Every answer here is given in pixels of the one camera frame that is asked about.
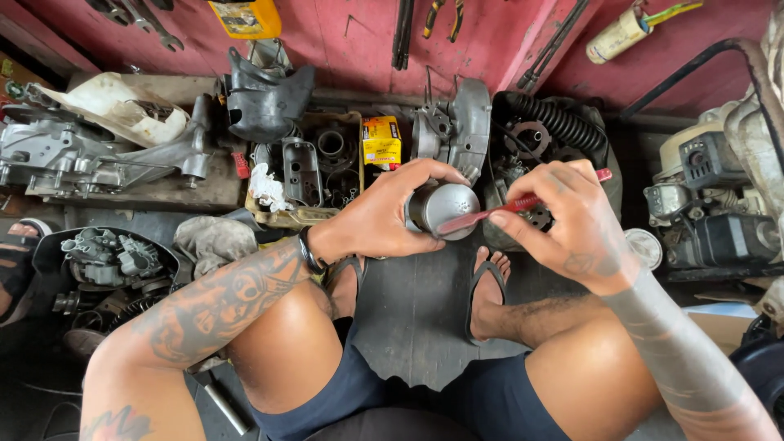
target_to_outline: left hand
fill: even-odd
[[[444,248],[445,242],[405,227],[405,203],[430,178],[470,185],[454,167],[414,159],[376,182],[331,219],[313,226],[308,241],[314,255],[332,263],[349,254],[401,257]]]

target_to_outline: pliers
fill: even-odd
[[[436,23],[436,15],[438,10],[446,3],[446,0],[433,0],[430,5],[430,11],[427,12],[425,19],[425,30],[422,31],[422,36],[427,39],[433,33],[433,25]],[[452,33],[449,34],[447,39],[449,42],[454,43],[457,39],[457,34],[460,32],[460,26],[463,26],[463,0],[455,0],[455,7],[457,9],[457,16],[455,17],[455,24],[452,25]]]

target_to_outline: small engine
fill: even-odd
[[[779,230],[760,192],[721,131],[671,137],[659,150],[662,172],[643,190],[649,224],[659,230],[671,268],[768,264]]]

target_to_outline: fingernail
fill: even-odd
[[[493,213],[490,215],[490,221],[500,228],[506,227],[506,218],[501,213]]]

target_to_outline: red wall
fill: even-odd
[[[644,8],[655,13],[676,2],[649,0]],[[575,0],[466,1],[463,29],[457,43],[452,44],[446,37],[452,27],[454,2],[447,2],[441,9],[434,35],[425,40],[421,31],[430,2],[419,0],[408,70],[395,71],[390,58],[397,1],[275,1],[283,22],[281,39],[287,53],[295,64],[316,65],[320,86],[421,95],[425,65],[430,65],[435,96],[454,93],[454,74],[482,78],[491,91],[514,84],[574,3]],[[2,0],[0,16],[5,13],[5,17],[0,18],[16,21],[18,26],[4,26],[0,34],[21,47],[40,46],[39,40],[51,38],[31,31],[22,35],[22,30],[30,26],[20,22],[20,14],[9,12],[17,4],[27,9],[33,20],[40,20],[55,31],[53,35],[79,47],[87,59],[105,71],[129,72],[129,66],[134,65],[150,74],[214,76],[229,71],[229,46],[245,52],[245,42],[229,38],[203,0],[176,0],[171,13],[155,10],[169,32],[186,46],[177,53],[164,49],[156,34],[147,35],[135,26],[111,23],[84,0]],[[585,44],[629,4],[630,0],[591,0],[583,20],[567,40],[567,46],[569,42],[574,44],[562,48],[540,80],[541,94],[602,97],[610,108],[621,108],[711,43],[735,36],[758,39],[772,8],[772,0],[706,0],[702,8],[659,25],[652,35],[607,64],[590,63]],[[349,14],[354,20],[344,38]],[[8,33],[17,35],[11,38]],[[20,44],[25,38],[30,41]],[[85,64],[84,59],[74,63]],[[647,111],[696,115],[740,98],[748,84],[740,55],[725,53]]]
[[[644,10],[656,13],[677,2],[649,3]],[[543,95],[602,97],[609,108],[625,107],[711,44],[730,37],[759,40],[773,8],[771,0],[706,0],[703,7],[660,24],[646,39],[614,60],[603,65],[591,63],[585,54],[586,43],[629,4],[629,0],[604,2],[545,82]],[[696,116],[742,98],[749,83],[742,55],[722,53],[651,103],[645,112]]]

